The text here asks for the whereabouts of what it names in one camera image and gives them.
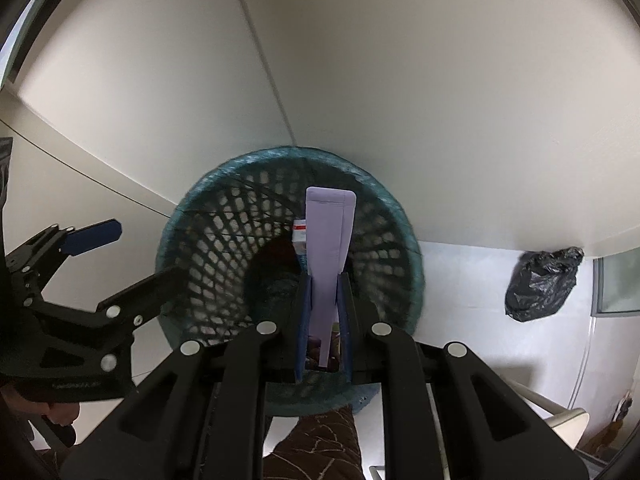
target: basket mesh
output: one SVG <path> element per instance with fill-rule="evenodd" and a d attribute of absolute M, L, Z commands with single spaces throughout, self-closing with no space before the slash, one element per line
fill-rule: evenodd
<path fill-rule="evenodd" d="M 413 333 L 424 277 L 418 243 L 404 211 L 369 173 L 328 152 L 282 147 L 232 159 L 203 176 L 180 202 L 162 234 L 156 267 L 188 269 L 187 294 L 165 306 L 161 325 L 173 348 L 187 339 L 225 342 L 290 305 L 297 276 L 271 283 L 271 304 L 256 306 L 245 290 L 250 262 L 270 240 L 304 218 L 309 186 L 356 193 L 349 258 L 354 295 L 375 303 L 381 319 Z M 266 413 L 299 416 L 353 404 L 377 385 L 354 386 L 341 372 L 306 370 L 300 384 L 268 384 Z"/>

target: dark fabric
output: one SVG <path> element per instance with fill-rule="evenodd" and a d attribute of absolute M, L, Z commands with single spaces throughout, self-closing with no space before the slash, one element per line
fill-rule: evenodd
<path fill-rule="evenodd" d="M 364 480 L 351 406 L 300 417 L 262 470 L 264 480 Z"/>

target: garbage bag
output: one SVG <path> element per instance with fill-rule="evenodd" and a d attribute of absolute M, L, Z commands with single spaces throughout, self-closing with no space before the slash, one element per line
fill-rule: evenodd
<path fill-rule="evenodd" d="M 504 298 L 507 315 L 524 322 L 555 314 L 575 286 L 583 257 L 578 247 L 525 253 Z"/>

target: finger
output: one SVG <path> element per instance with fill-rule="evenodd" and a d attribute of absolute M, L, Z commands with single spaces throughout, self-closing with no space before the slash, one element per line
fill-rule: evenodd
<path fill-rule="evenodd" d="M 80 404 L 57 403 L 52 404 L 49 410 L 49 420 L 60 426 L 68 426 L 80 415 Z"/>

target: white wall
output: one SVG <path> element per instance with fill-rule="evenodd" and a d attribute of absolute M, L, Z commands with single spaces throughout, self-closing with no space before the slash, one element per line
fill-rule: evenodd
<path fill-rule="evenodd" d="M 7 86 L 0 91 L 0 121 L 27 142 L 94 182 L 162 216 L 169 217 L 174 212 L 175 203 L 134 182 L 67 139 L 29 110 Z"/>
<path fill-rule="evenodd" d="M 620 0 L 246 0 L 297 141 L 346 156 L 418 238 L 640 245 L 640 30 Z M 15 91 L 177 202 L 290 141 L 239 0 L 63 0 Z"/>
<path fill-rule="evenodd" d="M 247 3 L 299 142 L 371 171 L 419 239 L 540 250 L 640 224 L 619 0 Z"/>
<path fill-rule="evenodd" d="M 504 311 L 517 251 L 420 243 L 426 277 L 414 339 L 434 346 L 462 341 L 489 366 L 568 406 L 589 338 L 593 262 L 557 314 L 518 322 Z"/>
<path fill-rule="evenodd" d="M 238 0 L 63 0 L 16 91 L 174 203 L 227 159 L 290 142 Z"/>

